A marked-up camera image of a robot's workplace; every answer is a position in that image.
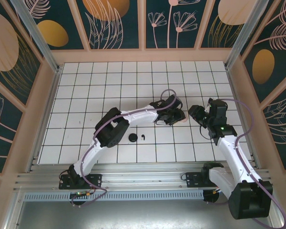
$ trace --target black circular object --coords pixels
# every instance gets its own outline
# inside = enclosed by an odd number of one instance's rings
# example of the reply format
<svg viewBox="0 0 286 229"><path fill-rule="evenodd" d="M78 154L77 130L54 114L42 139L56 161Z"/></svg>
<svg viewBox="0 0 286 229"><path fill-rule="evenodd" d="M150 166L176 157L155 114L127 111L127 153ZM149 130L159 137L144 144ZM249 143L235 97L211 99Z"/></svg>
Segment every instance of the black circular object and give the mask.
<svg viewBox="0 0 286 229"><path fill-rule="evenodd" d="M129 139L129 141L131 141L131 142L135 142L135 141L138 140L138 136L137 136L136 134L130 134L130 135L128 136L128 139Z"/></svg>

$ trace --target purple cable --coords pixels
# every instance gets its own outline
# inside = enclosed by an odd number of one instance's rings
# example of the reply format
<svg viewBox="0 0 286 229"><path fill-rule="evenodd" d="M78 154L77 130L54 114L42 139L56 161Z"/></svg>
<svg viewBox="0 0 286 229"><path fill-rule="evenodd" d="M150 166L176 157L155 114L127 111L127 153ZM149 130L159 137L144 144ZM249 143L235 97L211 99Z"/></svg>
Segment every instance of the purple cable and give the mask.
<svg viewBox="0 0 286 229"><path fill-rule="evenodd" d="M104 124L94 133L93 138L92 138L93 141L94 141L94 144L87 150L87 152L86 152L86 153L84 154L84 156L82 157L82 161L81 161L81 175L82 175L82 178L83 178L91 187L94 187L95 189L100 189L100 190L104 191L104 193L102 193L102 194L99 195L97 198L95 198L95 199L93 199L93 200L91 200L91 201L89 201L89 202L86 201L84 204L79 205L79 206L78 206L79 208L80 208L80 206L84 207L84 206L87 206L87 205L89 205L89 204L95 202L96 200L98 200L99 198L102 198L102 197L107 193L107 190L106 190L106 189L104 189L104 188L102 188L102 187L98 187L98 186L92 184L92 183L84 176L84 172L83 172L83 168L82 168L82 164L83 164L83 162L84 162L86 156L88 155L88 153L89 153L89 152L95 147L95 145L96 145L95 139L96 139L96 136L98 135L98 133L99 133L105 126L107 126L109 123L111 123L113 120L115 120L115 119L117 119L117 118L124 117L124 116L128 116L128 115L133 115L133 114L136 114L136 113L139 113L139 112L142 112L142 111L146 111L146 112L147 112L147 111L161 111L161 110L165 110L165 109L167 109L168 107L172 106L172 105L175 103L176 99L177 99L177 94L176 94L176 92L175 92L173 89L166 89L166 90L164 90L164 91L161 93L160 100L162 100L163 94L164 94L165 92L167 92L167 91L172 91L173 94L175 95L174 100L173 100L169 105L167 105L167 106L165 106L165 107L162 107L162 108L157 108L157 109L156 109L156 108L141 109L141 110L132 111L132 112L129 112L129 113L126 113L126 114L120 114L120 115L115 116L115 117L113 117L112 119L108 120L106 123L104 123ZM74 199L75 199L75 198L72 198L71 203L72 203L72 205L75 207L76 205L75 205L74 202L73 202Z"/></svg>
<svg viewBox="0 0 286 229"><path fill-rule="evenodd" d="M281 205L278 203L278 201L264 188L264 186L262 186L261 183L258 182L258 180L252 175L252 173L250 172L250 169L247 167L243 157L241 156L239 150L238 150L238 147L237 147L237 144L238 144L238 141L241 137L247 135L252 129L253 129L253 126L254 126L254 118L253 118L253 114L252 114L252 111L250 110L250 108L243 102L239 101L239 100L236 100L236 99L221 99L223 101L233 101L233 102L237 102L237 103L240 103L241 105L243 105L250 113L250 116L251 116L251 126L249 128L249 130L245 133L243 133L242 135L238 136L235 140L235 149L236 149L236 152L237 152L237 155L240 159L240 161L242 162L243 166L245 167L247 173L250 175L250 177L257 183L257 185L267 194L267 196L269 196L269 198L276 204L276 206L278 207L278 209L281 211L282 215L283 215L283 218L284 218L284 225L281 227L281 228L273 228L273 227L270 227L264 223L262 223L261 221L257 220L257 219L253 219L256 223L258 223L259 225L265 227L265 228L268 228L268 229L286 229L286 213L284 211L284 209L281 207Z"/></svg>

